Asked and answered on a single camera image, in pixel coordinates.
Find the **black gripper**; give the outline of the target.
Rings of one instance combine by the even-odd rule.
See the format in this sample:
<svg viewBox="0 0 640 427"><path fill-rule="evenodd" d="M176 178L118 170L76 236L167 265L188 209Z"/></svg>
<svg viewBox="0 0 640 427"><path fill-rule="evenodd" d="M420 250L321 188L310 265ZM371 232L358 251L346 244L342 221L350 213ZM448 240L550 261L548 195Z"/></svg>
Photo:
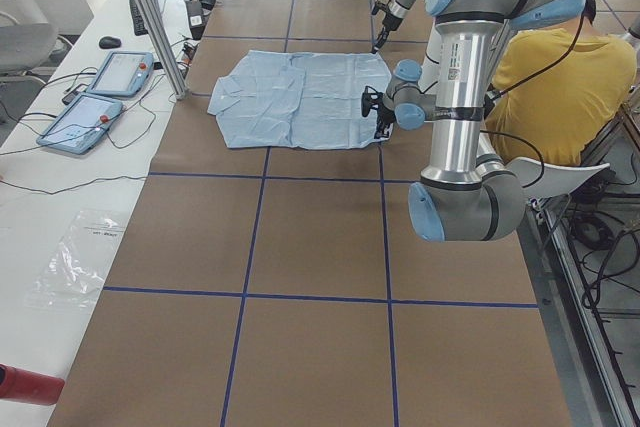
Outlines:
<svg viewBox="0 0 640 427"><path fill-rule="evenodd" d="M385 45L389 34L396 31L403 21L403 7L395 0L391 0L386 4L381 1L374 3L371 15L375 16L378 12L385 13L382 20L382 28L372 45L371 52L377 53Z"/></svg>
<svg viewBox="0 0 640 427"><path fill-rule="evenodd" d="M392 125L395 123L395 113L386 106L383 92L366 86L361 95L361 115L368 117L372 110L376 112L374 139L389 139L392 135Z"/></svg>

